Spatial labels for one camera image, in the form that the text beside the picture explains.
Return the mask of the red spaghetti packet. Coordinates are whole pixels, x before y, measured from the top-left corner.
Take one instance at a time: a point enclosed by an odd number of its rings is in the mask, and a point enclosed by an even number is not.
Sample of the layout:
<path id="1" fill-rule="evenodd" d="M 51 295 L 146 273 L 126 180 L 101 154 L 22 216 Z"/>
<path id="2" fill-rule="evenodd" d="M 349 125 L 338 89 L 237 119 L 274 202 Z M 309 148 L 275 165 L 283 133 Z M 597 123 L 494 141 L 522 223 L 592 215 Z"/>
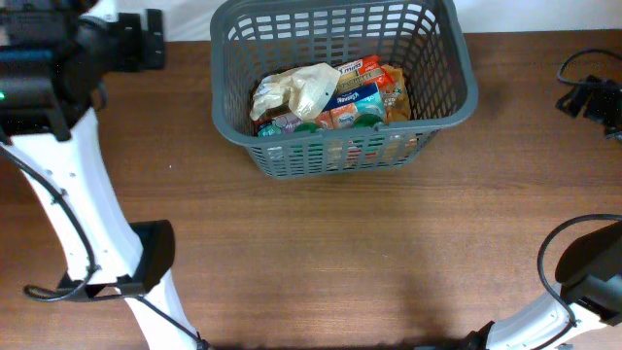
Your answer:
<path id="1" fill-rule="evenodd" d="M 342 64 L 336 70 L 341 74 L 336 86 L 337 94 L 373 83 L 382 90 L 395 83 L 381 67 L 380 57 L 376 54 Z"/>

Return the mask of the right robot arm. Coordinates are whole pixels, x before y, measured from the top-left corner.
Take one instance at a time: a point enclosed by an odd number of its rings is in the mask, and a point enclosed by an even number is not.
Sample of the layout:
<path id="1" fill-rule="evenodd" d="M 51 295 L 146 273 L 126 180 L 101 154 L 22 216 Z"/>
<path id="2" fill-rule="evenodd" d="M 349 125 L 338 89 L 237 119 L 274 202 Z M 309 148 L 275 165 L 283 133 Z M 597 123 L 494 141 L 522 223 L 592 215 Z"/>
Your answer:
<path id="1" fill-rule="evenodd" d="M 574 240 L 560 257 L 555 281 L 544 272 L 546 249 L 577 224 L 609 224 Z M 562 349 L 580 334 L 621 324 L 621 216 L 588 214 L 555 227 L 538 249 L 536 270 L 545 293 L 513 316 L 471 332 L 459 349 Z"/>

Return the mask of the green lid jar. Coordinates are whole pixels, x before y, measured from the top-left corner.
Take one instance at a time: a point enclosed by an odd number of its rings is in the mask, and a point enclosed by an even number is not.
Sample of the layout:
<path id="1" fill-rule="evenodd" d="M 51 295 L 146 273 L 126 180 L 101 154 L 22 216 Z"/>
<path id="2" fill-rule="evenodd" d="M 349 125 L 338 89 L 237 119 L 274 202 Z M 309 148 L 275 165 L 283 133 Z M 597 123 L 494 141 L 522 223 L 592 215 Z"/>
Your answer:
<path id="1" fill-rule="evenodd" d="M 295 129 L 295 132 L 305 132 L 305 131 L 309 131 L 310 133 L 315 133 L 315 132 L 320 132 L 320 131 L 324 131 L 324 129 L 322 127 L 320 127 L 319 125 L 317 125 L 316 123 L 313 122 L 304 122 L 300 125 L 298 125 Z M 300 146 L 296 146 L 294 148 L 294 154 L 298 155 L 302 153 L 302 148 Z"/>
<path id="2" fill-rule="evenodd" d="M 384 119 L 382 115 L 378 115 L 374 110 L 368 110 L 367 112 L 361 112 L 355 117 L 351 127 L 353 129 L 370 129 L 376 130 L 379 126 L 384 125 Z M 377 138 L 370 139 L 367 143 L 368 152 L 374 153 L 379 149 L 380 141 Z"/>

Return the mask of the beige coffee mix bag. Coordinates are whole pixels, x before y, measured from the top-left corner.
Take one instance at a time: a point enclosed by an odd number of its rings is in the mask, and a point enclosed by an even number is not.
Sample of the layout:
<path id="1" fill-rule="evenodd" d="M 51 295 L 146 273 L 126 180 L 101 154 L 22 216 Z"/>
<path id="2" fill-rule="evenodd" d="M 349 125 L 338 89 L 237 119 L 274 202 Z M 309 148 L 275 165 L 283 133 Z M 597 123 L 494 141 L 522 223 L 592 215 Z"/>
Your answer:
<path id="1" fill-rule="evenodd" d="M 395 82 L 392 86 L 380 90 L 385 110 L 388 114 L 386 124 L 407 122 L 410 120 L 410 102 L 403 71 L 391 65 L 381 65 L 381 67 L 386 70 Z"/>

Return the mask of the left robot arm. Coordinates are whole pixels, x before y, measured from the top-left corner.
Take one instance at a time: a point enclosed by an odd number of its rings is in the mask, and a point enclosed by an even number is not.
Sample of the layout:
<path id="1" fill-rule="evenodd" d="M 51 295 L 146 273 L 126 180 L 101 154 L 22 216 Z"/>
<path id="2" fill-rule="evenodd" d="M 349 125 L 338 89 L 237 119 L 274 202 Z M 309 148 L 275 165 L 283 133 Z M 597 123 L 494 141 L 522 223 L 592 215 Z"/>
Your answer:
<path id="1" fill-rule="evenodd" d="M 104 165 L 98 112 L 111 72 L 165 65 L 163 13 L 122 13 L 112 0 L 1 5 L 1 152 L 24 175 L 59 239 L 66 271 L 52 303 L 124 300 L 153 349 L 204 349 L 172 278 L 166 220 L 130 223 Z"/>

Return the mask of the grey plastic basket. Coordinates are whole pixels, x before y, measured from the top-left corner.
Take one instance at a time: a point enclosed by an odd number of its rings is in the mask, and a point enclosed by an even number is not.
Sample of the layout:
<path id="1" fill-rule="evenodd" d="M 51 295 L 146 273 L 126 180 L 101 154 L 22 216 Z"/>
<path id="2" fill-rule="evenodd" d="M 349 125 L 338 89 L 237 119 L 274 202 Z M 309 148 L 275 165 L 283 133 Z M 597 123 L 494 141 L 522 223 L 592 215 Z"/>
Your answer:
<path id="1" fill-rule="evenodd" d="M 402 166 L 477 106 L 451 0 L 227 1 L 210 30 L 213 122 L 274 178 Z"/>

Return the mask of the beige paper bag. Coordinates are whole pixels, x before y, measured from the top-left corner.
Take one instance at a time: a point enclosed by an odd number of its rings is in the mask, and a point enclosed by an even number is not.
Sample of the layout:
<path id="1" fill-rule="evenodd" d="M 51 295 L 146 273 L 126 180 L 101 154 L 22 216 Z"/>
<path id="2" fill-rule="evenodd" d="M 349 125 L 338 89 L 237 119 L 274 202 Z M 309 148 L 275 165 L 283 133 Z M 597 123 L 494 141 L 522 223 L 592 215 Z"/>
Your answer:
<path id="1" fill-rule="evenodd" d="M 315 120 L 336 91 L 341 73 L 327 63 L 287 70 L 265 77 L 253 95 L 250 118 L 284 104 L 304 122 Z"/>

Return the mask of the blue white carton box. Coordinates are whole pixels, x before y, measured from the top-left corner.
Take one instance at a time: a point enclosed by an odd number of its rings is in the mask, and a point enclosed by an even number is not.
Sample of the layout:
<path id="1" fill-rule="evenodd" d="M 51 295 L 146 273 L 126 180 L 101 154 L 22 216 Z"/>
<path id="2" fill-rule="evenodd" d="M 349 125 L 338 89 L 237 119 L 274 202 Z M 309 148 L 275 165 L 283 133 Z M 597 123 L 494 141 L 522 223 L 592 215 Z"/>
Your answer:
<path id="1" fill-rule="evenodd" d="M 382 115 L 385 124 L 388 114 L 385 110 L 380 89 L 373 83 L 355 88 L 333 97 L 324 111 L 311 122 L 304 122 L 292 112 L 279 112 L 274 117 L 267 117 L 255 123 L 258 137 L 295 133 L 294 129 L 302 123 L 316 123 L 326 130 L 352 128 L 351 125 L 361 112 L 374 110 Z"/>

